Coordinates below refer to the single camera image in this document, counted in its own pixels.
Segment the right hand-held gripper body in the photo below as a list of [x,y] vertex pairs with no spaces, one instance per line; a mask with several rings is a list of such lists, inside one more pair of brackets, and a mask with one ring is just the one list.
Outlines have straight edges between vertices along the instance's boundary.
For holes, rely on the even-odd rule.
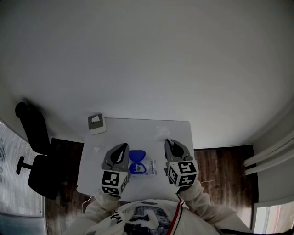
[[196,160],[166,162],[165,171],[169,183],[176,187],[192,186],[198,177]]

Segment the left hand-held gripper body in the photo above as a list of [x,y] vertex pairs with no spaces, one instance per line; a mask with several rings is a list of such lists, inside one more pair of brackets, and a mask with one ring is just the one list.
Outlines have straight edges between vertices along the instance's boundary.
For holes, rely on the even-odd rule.
[[121,196],[129,182],[130,173],[128,168],[118,168],[103,163],[102,173],[102,191],[113,196]]

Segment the blue case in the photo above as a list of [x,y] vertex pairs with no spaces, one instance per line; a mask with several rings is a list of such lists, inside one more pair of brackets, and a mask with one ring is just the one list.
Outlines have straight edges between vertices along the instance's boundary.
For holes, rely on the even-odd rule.
[[131,150],[129,152],[128,169],[130,175],[136,178],[157,175],[156,161],[148,158],[144,150]]

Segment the person's right forearm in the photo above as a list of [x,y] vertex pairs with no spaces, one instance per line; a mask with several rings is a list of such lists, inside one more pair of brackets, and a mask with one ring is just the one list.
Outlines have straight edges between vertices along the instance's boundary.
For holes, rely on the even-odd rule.
[[180,187],[176,194],[192,213],[210,224],[215,224],[235,214],[226,206],[212,205],[209,194],[204,192],[198,180],[192,186]]

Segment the person's left forearm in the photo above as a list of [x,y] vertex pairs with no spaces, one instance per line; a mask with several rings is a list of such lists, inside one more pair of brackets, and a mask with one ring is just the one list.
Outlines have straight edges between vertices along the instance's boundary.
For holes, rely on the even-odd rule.
[[120,196],[104,193],[99,189],[94,195],[95,200],[90,204],[91,208],[97,215],[111,214],[118,207]]

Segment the white table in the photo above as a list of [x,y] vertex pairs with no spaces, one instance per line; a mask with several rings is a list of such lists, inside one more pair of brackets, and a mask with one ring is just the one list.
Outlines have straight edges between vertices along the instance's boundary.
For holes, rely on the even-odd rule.
[[[126,202],[145,199],[164,199],[177,202],[177,188],[169,183],[165,174],[166,159],[164,141],[156,138],[157,127],[164,126],[170,130],[170,139],[185,145],[194,153],[191,125],[188,121],[141,120],[106,118],[107,130],[104,133],[85,136],[80,161],[77,191],[89,196],[95,195],[101,187],[101,164],[105,154],[118,144],[127,143],[131,150],[144,150],[146,156],[156,161],[157,175],[151,177],[130,177],[121,200]],[[94,147],[101,147],[95,152]]]

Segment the white tissue box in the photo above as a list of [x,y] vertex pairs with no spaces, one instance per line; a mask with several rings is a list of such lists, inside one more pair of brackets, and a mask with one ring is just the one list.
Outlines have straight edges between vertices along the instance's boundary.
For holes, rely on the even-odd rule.
[[92,135],[106,132],[106,120],[102,113],[88,117],[88,129]]

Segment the person's white printed sweatshirt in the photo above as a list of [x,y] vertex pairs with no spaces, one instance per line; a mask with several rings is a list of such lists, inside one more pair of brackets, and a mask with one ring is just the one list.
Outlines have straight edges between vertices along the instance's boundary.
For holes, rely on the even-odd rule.
[[89,205],[63,235],[225,235],[221,229],[250,232],[236,213],[210,224],[192,213],[183,200],[145,200],[103,215],[95,214]]

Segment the black high-back office chair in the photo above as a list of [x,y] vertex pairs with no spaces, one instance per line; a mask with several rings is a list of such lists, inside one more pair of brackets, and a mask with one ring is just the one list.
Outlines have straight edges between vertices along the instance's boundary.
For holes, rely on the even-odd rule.
[[24,156],[21,156],[16,173],[20,175],[22,168],[29,169],[29,187],[41,196],[54,200],[61,180],[58,165],[53,159],[45,118],[39,110],[24,102],[16,105],[15,113],[25,130],[30,147],[38,153],[31,165],[25,163]]

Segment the white wall pipes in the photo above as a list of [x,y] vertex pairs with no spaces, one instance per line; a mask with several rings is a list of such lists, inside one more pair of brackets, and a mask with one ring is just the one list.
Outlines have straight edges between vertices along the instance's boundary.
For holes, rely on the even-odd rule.
[[256,164],[255,167],[246,169],[245,175],[258,173],[277,166],[294,157],[294,130],[283,137],[274,145],[262,152],[248,158],[243,162],[244,167]]

